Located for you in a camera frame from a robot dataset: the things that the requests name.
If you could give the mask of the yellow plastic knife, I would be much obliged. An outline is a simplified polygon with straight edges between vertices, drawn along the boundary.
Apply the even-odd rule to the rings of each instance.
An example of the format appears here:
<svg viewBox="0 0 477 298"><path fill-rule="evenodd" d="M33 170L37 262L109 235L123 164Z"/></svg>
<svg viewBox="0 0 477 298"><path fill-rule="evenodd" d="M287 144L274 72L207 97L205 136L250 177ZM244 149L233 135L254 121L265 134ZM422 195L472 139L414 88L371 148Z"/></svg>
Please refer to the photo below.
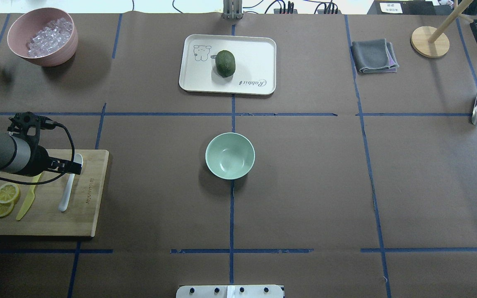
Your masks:
<svg viewBox="0 0 477 298"><path fill-rule="evenodd" d="M36 198L35 190L36 190L36 183L40 182L40 179L42 178L43 173L40 173L33 177L32 180L32 185L29 185L28 191L25 195L25 199L21 205L21 208L19 209L15 219L17 221L20 221L28 212L28 210L31 208L32 204L34 203L34 200Z"/></svg>

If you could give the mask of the black power box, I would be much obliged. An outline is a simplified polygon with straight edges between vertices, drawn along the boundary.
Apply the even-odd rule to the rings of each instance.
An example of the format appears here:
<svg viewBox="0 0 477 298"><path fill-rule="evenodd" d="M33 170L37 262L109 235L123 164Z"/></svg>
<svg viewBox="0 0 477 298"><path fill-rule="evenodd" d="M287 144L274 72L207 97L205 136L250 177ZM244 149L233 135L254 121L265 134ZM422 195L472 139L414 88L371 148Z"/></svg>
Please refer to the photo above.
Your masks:
<svg viewBox="0 0 477 298"><path fill-rule="evenodd" d="M436 15L434 7L431 1L373 0L367 14Z"/></svg>

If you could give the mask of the yellow lemon slice upper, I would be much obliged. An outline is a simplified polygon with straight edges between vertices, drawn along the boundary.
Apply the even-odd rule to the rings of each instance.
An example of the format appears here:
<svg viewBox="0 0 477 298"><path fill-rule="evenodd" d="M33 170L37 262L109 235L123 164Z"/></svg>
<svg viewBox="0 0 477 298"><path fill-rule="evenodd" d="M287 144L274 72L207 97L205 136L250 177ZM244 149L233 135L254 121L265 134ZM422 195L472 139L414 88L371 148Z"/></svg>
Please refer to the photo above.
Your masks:
<svg viewBox="0 0 477 298"><path fill-rule="evenodd" d="M5 183L0 186L0 203L7 204L16 202L21 195L21 190L18 184Z"/></svg>

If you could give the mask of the green lime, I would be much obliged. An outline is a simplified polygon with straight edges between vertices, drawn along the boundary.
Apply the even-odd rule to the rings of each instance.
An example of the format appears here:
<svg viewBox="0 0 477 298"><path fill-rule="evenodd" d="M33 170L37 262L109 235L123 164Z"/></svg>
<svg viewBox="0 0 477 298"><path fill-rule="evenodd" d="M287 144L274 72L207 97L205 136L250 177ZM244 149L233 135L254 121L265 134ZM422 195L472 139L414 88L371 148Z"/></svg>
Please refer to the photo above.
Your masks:
<svg viewBox="0 0 477 298"><path fill-rule="evenodd" d="M223 77L231 77L236 72L236 60L233 53L228 50L220 51L215 58L217 73Z"/></svg>

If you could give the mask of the grey folded cloth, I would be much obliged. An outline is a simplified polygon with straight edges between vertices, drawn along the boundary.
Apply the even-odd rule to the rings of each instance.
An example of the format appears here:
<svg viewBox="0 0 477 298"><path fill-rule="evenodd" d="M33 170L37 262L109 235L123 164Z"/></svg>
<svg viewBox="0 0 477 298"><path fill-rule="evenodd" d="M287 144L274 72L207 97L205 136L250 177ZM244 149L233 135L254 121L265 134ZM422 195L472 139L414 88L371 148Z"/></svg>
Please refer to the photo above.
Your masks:
<svg viewBox="0 0 477 298"><path fill-rule="evenodd" d="M353 41L351 50L359 73L396 73L399 68L393 44L386 39Z"/></svg>

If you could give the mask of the mint green bowl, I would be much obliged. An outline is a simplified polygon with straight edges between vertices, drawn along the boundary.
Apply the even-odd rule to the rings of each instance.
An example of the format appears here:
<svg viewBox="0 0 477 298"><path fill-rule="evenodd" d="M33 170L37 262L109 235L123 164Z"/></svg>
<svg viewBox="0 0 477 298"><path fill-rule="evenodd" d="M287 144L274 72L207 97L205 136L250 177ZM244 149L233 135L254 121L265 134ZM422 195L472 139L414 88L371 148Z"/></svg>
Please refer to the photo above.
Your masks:
<svg viewBox="0 0 477 298"><path fill-rule="evenodd" d="M226 132L214 137L207 145L205 162L216 177L235 180L244 177L253 168L255 149L245 136Z"/></svg>

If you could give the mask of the yellow lemon slice lower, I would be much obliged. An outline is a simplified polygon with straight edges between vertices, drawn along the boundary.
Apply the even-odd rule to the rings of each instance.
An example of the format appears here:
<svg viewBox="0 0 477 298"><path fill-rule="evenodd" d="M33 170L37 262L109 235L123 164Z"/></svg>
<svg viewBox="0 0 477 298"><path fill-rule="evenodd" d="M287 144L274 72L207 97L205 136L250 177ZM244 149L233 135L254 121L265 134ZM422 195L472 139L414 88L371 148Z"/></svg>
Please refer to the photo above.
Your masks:
<svg viewBox="0 0 477 298"><path fill-rule="evenodd" d="M8 216L14 209L15 202L0 202L0 218Z"/></svg>

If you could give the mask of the aluminium frame post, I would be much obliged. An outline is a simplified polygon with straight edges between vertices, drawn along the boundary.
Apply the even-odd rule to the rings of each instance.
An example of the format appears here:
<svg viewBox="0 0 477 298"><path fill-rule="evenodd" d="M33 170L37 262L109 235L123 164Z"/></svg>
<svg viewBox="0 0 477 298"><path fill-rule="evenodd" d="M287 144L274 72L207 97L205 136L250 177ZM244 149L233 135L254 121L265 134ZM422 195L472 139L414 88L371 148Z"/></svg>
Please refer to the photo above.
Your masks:
<svg viewBox="0 0 477 298"><path fill-rule="evenodd" d="M242 0L223 0L223 19L242 19Z"/></svg>

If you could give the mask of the wooden mug tree stand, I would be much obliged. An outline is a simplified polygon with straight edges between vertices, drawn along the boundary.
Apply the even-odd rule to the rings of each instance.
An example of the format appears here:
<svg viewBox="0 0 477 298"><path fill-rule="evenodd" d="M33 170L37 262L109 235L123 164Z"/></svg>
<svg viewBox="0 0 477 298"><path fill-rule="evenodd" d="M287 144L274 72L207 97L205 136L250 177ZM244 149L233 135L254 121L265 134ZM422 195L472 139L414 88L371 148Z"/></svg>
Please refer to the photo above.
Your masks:
<svg viewBox="0 0 477 298"><path fill-rule="evenodd" d="M437 28L425 25L415 29L410 37L412 48L426 58L439 58L447 54L449 39L444 32L471 3L471 0L462 0L460 4L454 4L450 15Z"/></svg>

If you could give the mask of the pink bowl of ice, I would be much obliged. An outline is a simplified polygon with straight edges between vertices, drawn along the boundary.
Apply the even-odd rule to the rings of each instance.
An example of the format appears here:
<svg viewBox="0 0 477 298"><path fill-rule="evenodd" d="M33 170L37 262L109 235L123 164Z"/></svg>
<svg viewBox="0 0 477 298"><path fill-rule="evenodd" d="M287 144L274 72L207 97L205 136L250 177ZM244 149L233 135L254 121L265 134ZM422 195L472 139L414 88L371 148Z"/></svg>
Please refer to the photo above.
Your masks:
<svg viewBox="0 0 477 298"><path fill-rule="evenodd" d="M58 8L39 8L11 25L7 43L13 53L28 62L53 67L74 56L78 32L68 13Z"/></svg>

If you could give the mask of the cream rabbit tray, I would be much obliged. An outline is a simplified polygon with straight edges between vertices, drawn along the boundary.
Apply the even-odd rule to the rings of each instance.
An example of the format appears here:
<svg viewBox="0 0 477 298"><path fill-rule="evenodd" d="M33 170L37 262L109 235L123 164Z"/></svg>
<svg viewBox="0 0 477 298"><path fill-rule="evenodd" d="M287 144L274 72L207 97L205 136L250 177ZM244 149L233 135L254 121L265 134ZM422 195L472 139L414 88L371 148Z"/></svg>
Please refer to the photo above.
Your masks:
<svg viewBox="0 0 477 298"><path fill-rule="evenodd" d="M226 78L216 69L216 55L222 50L236 61L235 73ZM276 53L276 43L269 38L193 34L184 41L178 84L188 92L268 96L276 89Z"/></svg>

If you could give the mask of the bamboo cutting board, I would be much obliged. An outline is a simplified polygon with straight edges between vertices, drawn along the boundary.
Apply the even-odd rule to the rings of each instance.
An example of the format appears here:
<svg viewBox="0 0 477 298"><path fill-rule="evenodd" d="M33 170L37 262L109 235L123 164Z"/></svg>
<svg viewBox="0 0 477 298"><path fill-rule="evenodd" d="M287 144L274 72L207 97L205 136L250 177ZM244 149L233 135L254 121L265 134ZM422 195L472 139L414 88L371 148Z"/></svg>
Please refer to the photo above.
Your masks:
<svg viewBox="0 0 477 298"><path fill-rule="evenodd" d="M95 236L103 190L108 181L110 153L107 150L76 150L83 157L80 175L74 177L65 211L59 211L68 174L35 189L35 200L21 220L16 217L29 190L21 185L21 196L13 211L0 218L0 235L6 236Z"/></svg>

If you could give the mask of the white plastic spoon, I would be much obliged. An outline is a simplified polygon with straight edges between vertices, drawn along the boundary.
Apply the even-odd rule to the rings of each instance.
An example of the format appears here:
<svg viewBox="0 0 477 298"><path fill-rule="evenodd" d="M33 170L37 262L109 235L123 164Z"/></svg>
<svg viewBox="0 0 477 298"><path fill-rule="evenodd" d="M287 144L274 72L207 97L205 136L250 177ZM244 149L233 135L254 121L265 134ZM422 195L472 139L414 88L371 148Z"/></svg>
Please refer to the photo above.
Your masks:
<svg viewBox="0 0 477 298"><path fill-rule="evenodd" d="M83 157L82 157L81 154L76 154L75 155L75 162L81 164L81 166L83 165ZM68 208L74 178L75 178L75 174L72 173L72 174L69 175L68 181L67 181L65 189L64 189L63 196L62 196L61 201L58 205L58 210L60 212L65 212Z"/></svg>

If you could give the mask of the yellow lemon slice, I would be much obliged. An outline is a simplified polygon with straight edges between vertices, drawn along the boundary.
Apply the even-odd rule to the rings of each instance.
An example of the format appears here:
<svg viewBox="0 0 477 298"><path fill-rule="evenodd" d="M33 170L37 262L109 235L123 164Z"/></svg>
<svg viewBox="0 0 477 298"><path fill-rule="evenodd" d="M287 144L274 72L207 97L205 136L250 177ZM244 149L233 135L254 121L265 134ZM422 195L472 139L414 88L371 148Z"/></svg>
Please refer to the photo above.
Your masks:
<svg viewBox="0 0 477 298"><path fill-rule="evenodd" d="M14 209L15 202L0 202L0 218L8 216Z"/></svg>
<svg viewBox="0 0 477 298"><path fill-rule="evenodd" d="M16 202L21 195L21 190L18 184L5 183L0 186L0 203L7 204Z"/></svg>

